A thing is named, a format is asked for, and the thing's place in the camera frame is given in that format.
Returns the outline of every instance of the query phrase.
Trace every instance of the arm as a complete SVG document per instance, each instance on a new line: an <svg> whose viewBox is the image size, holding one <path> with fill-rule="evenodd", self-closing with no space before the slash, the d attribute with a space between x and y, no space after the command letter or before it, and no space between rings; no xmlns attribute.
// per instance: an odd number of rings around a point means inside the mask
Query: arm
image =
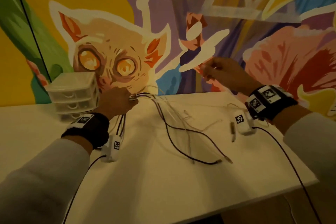
<svg viewBox="0 0 336 224"><path fill-rule="evenodd" d="M232 59L213 58L202 69L206 80L216 79L247 96L262 86ZM283 109L272 122L317 178L336 191L336 123L299 105Z"/></svg>
<svg viewBox="0 0 336 224"><path fill-rule="evenodd" d="M102 94L95 112L109 120L129 111L125 88ZM84 178L92 144L81 136L57 139L0 184L0 219L3 223L61 223L67 205Z"/></svg>

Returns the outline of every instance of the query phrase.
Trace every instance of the hand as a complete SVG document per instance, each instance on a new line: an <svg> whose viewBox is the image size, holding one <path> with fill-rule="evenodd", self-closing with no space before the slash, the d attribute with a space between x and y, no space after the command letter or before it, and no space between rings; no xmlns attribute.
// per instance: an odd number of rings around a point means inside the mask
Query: hand
<svg viewBox="0 0 336 224"><path fill-rule="evenodd" d="M105 115L109 120L131 110L139 101L129 100L131 93L126 88L114 87L105 91L101 96L98 107L94 112Z"/></svg>
<svg viewBox="0 0 336 224"><path fill-rule="evenodd" d="M215 57L201 65L201 69L203 69L203 77L207 81L215 79L230 90L241 92L247 96L262 86L230 58Z"/></svg>

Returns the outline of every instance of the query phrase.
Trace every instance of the white sensor device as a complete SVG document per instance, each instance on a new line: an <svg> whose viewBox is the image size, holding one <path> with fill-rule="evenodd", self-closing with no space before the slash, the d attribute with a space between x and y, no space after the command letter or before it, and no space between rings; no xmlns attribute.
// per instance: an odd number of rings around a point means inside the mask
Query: white sensor device
<svg viewBox="0 0 336 224"><path fill-rule="evenodd" d="M105 158L101 159L102 162L115 162L118 160L121 141L120 136L110 135L107 143L101 147L101 156L106 155Z"/></svg>
<svg viewBox="0 0 336 224"><path fill-rule="evenodd" d="M234 121L238 132L244 136L254 133L253 119L251 115L243 110L237 110L233 113Z"/></svg>

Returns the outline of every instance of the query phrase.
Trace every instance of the painted wall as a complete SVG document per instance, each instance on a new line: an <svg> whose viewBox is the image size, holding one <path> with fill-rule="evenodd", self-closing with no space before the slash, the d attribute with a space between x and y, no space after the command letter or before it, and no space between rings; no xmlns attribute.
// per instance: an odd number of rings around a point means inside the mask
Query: painted wall
<svg viewBox="0 0 336 224"><path fill-rule="evenodd" d="M13 97L1 96L0 105L48 102L43 86L68 71L95 71L102 92L228 90L205 82L199 68L221 56L336 119L336 0L22 1L42 57L20 0L4 0L8 66L0 74Z"/></svg>

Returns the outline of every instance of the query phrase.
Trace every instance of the plastic drawer organizer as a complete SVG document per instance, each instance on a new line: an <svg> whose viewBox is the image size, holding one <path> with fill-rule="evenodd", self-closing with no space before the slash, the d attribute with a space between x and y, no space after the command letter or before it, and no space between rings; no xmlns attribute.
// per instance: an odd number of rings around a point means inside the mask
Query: plastic drawer organizer
<svg viewBox="0 0 336 224"><path fill-rule="evenodd" d="M61 73L45 89L62 121L71 122L98 106L94 72Z"/></svg>

